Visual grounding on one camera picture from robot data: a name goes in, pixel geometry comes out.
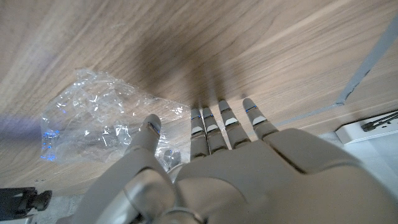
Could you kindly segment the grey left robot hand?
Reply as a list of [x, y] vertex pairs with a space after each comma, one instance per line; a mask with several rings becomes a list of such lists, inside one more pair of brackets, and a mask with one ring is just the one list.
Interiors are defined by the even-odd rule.
[[396, 223], [397, 197], [351, 154], [299, 129], [278, 130], [246, 98], [252, 141], [226, 101], [224, 130], [191, 112], [190, 162], [165, 171], [151, 114], [125, 155], [91, 186], [73, 223]]

